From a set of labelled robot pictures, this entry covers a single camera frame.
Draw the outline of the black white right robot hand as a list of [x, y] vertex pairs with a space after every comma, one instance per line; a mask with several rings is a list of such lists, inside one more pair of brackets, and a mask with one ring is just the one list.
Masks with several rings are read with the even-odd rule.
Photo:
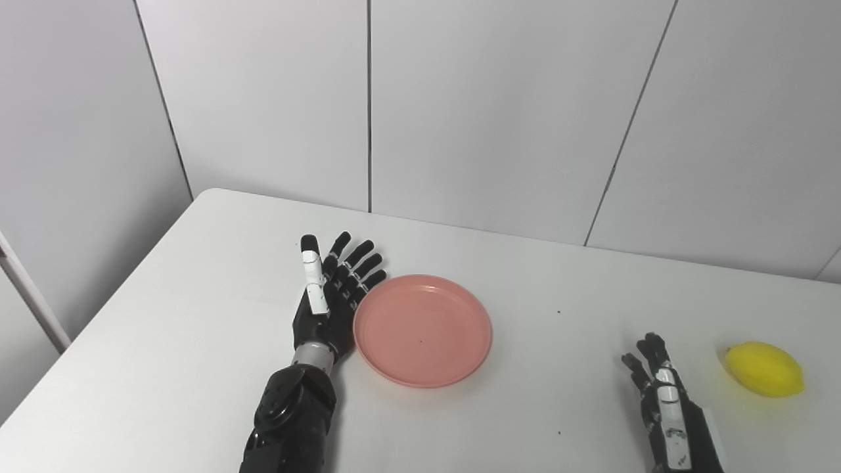
[[654, 455], [654, 472], [724, 472], [711, 423], [686, 392], [665, 341], [649, 332], [636, 343], [648, 365], [633, 353], [621, 360], [640, 393], [643, 424]]

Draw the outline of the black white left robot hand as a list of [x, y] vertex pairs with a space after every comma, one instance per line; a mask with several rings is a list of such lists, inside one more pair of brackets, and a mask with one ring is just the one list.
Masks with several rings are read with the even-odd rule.
[[294, 347], [317, 342], [332, 353], [334, 361], [353, 350], [355, 312], [388, 276], [372, 240], [364, 240], [345, 256], [351, 240], [347, 231], [340, 233], [324, 256], [315, 235], [303, 235], [300, 241], [304, 292], [292, 321]]

